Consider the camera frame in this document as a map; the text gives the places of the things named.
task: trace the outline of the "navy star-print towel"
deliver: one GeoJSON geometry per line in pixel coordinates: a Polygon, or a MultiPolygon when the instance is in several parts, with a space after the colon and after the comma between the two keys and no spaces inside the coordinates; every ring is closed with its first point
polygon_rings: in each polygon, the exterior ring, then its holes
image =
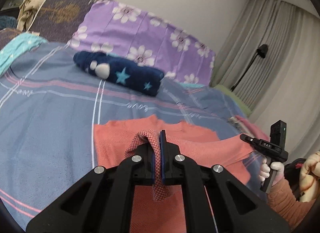
{"type": "Polygon", "coordinates": [[[74,55],[73,61],[93,76],[151,96],[157,95],[164,77],[159,69],[140,67],[134,61],[102,52],[81,51],[74,55]]]}

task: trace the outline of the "beige curtain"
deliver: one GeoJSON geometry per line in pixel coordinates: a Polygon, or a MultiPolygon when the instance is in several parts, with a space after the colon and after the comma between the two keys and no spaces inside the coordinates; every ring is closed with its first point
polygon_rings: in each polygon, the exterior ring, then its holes
{"type": "Polygon", "coordinates": [[[287,123],[289,161],[320,149],[320,20],[299,9],[297,28],[283,64],[249,117],[265,133],[287,123]]]}
{"type": "Polygon", "coordinates": [[[281,0],[248,0],[215,59],[211,86],[231,88],[256,49],[268,44],[267,57],[257,57],[234,93],[251,110],[277,75],[295,32],[297,7],[281,0]]]}

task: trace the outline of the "turquoise cloth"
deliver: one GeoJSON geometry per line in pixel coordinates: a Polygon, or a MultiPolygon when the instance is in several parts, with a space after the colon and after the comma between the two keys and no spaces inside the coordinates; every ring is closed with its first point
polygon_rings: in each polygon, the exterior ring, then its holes
{"type": "Polygon", "coordinates": [[[200,88],[200,87],[203,87],[205,85],[202,85],[202,84],[191,84],[191,83],[180,83],[180,85],[182,85],[183,87],[186,87],[186,88],[200,88]]]}
{"type": "Polygon", "coordinates": [[[0,51],[0,77],[8,70],[15,59],[23,53],[38,47],[41,43],[46,42],[48,42],[46,39],[30,33],[21,33],[13,38],[0,51]]]}

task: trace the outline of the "human hand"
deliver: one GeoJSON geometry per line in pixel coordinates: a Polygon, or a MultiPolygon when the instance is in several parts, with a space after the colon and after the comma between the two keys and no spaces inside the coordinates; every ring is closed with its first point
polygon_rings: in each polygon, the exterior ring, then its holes
{"type": "MultiPolygon", "coordinates": [[[[276,177],[272,183],[276,185],[282,178],[284,178],[284,165],[281,162],[275,161],[271,163],[271,169],[276,170],[276,177]]],[[[262,165],[260,168],[259,180],[264,182],[266,178],[270,176],[270,167],[267,165],[267,158],[263,157],[262,165]]]]}

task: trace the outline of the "silver screw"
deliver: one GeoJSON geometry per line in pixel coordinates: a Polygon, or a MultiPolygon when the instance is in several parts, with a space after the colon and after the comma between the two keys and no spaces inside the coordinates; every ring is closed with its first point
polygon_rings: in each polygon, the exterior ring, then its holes
{"type": "Polygon", "coordinates": [[[182,154],[178,154],[178,155],[175,156],[175,159],[176,159],[176,161],[184,161],[185,157],[182,154]]]}
{"type": "Polygon", "coordinates": [[[214,170],[215,172],[220,173],[220,172],[223,171],[223,167],[222,167],[221,165],[217,164],[217,165],[215,165],[215,166],[213,167],[213,170],[214,170]]]}
{"type": "Polygon", "coordinates": [[[131,160],[134,162],[139,162],[142,160],[142,157],[139,155],[135,155],[135,156],[132,156],[131,160]]]}
{"type": "Polygon", "coordinates": [[[100,174],[100,173],[104,172],[104,168],[102,166],[97,166],[94,169],[94,172],[97,173],[97,174],[100,174]]]}

